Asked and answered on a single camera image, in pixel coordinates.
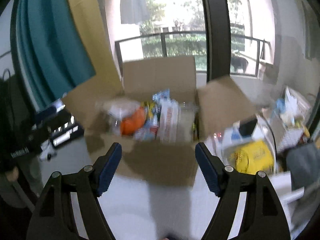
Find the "yellow curtain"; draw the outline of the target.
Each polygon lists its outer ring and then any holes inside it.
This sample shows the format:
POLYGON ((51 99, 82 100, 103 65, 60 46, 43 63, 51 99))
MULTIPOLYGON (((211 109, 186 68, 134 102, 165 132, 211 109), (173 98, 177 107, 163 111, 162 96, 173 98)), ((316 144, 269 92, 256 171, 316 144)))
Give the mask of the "yellow curtain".
POLYGON ((98 0, 68 0, 73 20, 96 74, 122 89, 114 64, 98 0))

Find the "grey cloth bag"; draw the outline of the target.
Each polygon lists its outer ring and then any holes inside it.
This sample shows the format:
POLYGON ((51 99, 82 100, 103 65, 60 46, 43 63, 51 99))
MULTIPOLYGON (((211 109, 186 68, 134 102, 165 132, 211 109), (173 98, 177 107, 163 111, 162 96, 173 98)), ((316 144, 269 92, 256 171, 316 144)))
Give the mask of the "grey cloth bag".
POLYGON ((287 169, 291 173, 292 190, 308 187, 319 179, 319 149, 314 142, 289 150, 287 169))

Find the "brown cardboard box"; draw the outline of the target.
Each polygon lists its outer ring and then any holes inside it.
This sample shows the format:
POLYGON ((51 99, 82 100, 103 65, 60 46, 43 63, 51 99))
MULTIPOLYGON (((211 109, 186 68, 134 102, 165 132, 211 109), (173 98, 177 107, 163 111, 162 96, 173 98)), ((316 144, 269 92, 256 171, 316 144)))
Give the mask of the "brown cardboard box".
POLYGON ((64 98, 93 160, 118 142, 117 173, 162 186, 191 186, 194 147, 256 110, 230 76, 196 85, 192 56, 129 61, 123 78, 96 75, 64 98))

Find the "white plastic stand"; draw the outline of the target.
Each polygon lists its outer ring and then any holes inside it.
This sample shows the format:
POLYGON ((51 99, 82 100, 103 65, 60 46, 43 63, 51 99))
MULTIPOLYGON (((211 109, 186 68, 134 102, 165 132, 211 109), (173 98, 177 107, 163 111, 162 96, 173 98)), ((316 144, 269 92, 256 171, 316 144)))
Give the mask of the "white plastic stand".
POLYGON ((276 173, 268 178, 282 204, 297 204, 299 200, 313 191, 311 187, 293 190, 291 172, 276 173))

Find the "orange snack bag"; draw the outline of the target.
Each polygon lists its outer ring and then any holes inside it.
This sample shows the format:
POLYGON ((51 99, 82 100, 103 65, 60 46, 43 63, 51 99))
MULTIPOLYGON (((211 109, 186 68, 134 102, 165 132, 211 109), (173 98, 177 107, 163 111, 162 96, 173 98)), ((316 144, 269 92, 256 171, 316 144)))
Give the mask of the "orange snack bag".
POLYGON ((133 135, 142 128, 146 121, 146 112, 143 107, 139 107, 131 116, 123 119, 120 124, 121 135, 133 135))

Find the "light blue snack bag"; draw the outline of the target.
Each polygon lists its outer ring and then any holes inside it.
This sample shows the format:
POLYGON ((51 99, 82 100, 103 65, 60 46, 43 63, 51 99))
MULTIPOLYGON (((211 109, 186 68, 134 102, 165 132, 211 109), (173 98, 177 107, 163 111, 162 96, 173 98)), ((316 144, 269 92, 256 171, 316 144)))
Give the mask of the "light blue snack bag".
POLYGON ((161 102, 163 100, 170 100, 170 89, 157 92, 156 94, 153 94, 151 101, 142 103, 142 107, 146 113, 146 120, 143 127, 134 133, 134 140, 151 141, 156 139, 162 110, 161 102))

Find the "black power adapter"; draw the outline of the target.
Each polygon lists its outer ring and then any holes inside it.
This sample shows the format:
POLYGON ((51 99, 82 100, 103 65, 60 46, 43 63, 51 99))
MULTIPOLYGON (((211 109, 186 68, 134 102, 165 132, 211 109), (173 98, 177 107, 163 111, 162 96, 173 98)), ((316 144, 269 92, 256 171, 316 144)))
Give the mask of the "black power adapter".
POLYGON ((257 118, 254 116, 239 123, 239 133, 242 137, 250 137, 257 125, 257 118))

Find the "teal curtain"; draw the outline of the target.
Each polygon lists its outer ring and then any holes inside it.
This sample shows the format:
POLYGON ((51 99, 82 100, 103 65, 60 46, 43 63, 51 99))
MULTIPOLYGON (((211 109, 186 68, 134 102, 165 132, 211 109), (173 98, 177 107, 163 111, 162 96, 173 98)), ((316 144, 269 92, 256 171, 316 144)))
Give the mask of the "teal curtain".
POLYGON ((16 36, 23 81, 36 111, 95 76, 67 0, 18 0, 16 36))

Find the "white woven basket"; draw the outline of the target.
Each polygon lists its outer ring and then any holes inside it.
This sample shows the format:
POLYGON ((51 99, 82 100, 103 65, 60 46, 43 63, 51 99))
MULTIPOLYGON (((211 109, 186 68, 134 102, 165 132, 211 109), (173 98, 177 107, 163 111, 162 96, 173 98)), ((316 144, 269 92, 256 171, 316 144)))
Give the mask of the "white woven basket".
POLYGON ((310 111, 311 105, 302 94, 289 86, 285 87, 283 97, 277 99, 270 117, 276 153, 298 144, 306 130, 310 111))

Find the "black tablet clock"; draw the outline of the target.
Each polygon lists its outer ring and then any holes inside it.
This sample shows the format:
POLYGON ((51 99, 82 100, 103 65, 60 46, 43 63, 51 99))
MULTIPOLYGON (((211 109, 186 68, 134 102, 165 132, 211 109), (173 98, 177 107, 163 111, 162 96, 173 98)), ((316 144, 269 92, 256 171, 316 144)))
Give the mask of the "black tablet clock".
POLYGON ((60 148, 84 135, 83 127, 66 109, 61 99, 35 115, 35 125, 31 131, 30 139, 38 142, 49 140, 53 148, 60 148))

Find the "yellow snack bag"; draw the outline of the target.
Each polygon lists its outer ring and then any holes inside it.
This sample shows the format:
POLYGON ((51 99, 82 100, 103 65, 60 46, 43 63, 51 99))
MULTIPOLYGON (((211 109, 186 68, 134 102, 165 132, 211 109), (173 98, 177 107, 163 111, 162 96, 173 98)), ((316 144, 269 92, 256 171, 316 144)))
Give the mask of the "yellow snack bag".
POLYGON ((258 171, 271 174, 274 168, 273 154, 262 140, 237 146, 228 160, 238 172, 245 174, 256 174, 258 171))

